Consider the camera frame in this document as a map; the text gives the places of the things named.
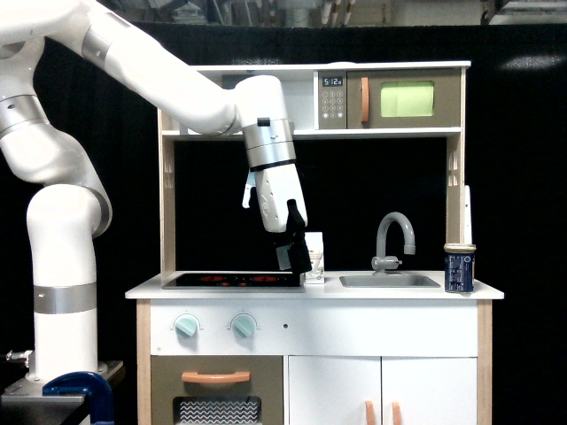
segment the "stovetop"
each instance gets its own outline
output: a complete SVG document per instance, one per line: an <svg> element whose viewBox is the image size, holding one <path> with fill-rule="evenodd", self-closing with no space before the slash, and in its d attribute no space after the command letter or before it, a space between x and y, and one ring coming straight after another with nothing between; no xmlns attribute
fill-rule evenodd
<svg viewBox="0 0 567 425"><path fill-rule="evenodd" d="M166 283L164 290L223 289L223 288L299 288L298 275L286 272L210 272L184 273Z"/></svg>

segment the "gray faucet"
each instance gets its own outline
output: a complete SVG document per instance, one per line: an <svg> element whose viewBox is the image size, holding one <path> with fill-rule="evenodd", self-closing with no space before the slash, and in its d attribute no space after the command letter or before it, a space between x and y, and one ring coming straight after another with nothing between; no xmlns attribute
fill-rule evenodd
<svg viewBox="0 0 567 425"><path fill-rule="evenodd" d="M376 270L374 274L385 273L385 270L394 270L401 264L397 257L386 257L386 233L395 221L400 224L404 232L404 254L414 255L416 253L416 237L408 217L401 212L390 212L380 221L380 226L378 226L376 256L372 259L372 268Z"/></svg>

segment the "can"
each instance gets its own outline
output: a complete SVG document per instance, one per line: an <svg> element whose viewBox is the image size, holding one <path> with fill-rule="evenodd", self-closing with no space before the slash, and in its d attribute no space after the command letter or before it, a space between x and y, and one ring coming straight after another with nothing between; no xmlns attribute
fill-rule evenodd
<svg viewBox="0 0 567 425"><path fill-rule="evenodd" d="M470 294L474 291L475 250L467 243L445 244L445 291Z"/></svg>

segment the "control knob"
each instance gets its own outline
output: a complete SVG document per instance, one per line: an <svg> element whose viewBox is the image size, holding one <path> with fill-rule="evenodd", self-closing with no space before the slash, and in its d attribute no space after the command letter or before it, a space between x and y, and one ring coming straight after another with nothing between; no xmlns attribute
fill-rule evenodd
<svg viewBox="0 0 567 425"><path fill-rule="evenodd" d="M182 314L175 320L175 331L182 338L191 338L198 329L197 318L192 314Z"/></svg>
<svg viewBox="0 0 567 425"><path fill-rule="evenodd" d="M231 327L236 336L248 338L256 329L256 321L250 314L239 314L232 320Z"/></svg>

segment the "cabinet handle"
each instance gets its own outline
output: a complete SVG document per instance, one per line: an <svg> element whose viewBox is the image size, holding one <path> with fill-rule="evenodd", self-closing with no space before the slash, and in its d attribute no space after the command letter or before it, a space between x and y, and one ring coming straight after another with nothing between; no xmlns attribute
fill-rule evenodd
<svg viewBox="0 0 567 425"><path fill-rule="evenodd" d="M366 425L376 425L374 421L374 405L371 401L366 402Z"/></svg>
<svg viewBox="0 0 567 425"><path fill-rule="evenodd" d="M361 122L369 122L369 111L370 111L370 89L369 89L369 77L362 77L362 118Z"/></svg>
<svg viewBox="0 0 567 425"><path fill-rule="evenodd" d="M393 425L401 425L400 403L394 401L392 403Z"/></svg>
<svg viewBox="0 0 567 425"><path fill-rule="evenodd" d="M246 383L250 381L250 372L235 372L230 375L200 375L198 372L184 372L184 383Z"/></svg>

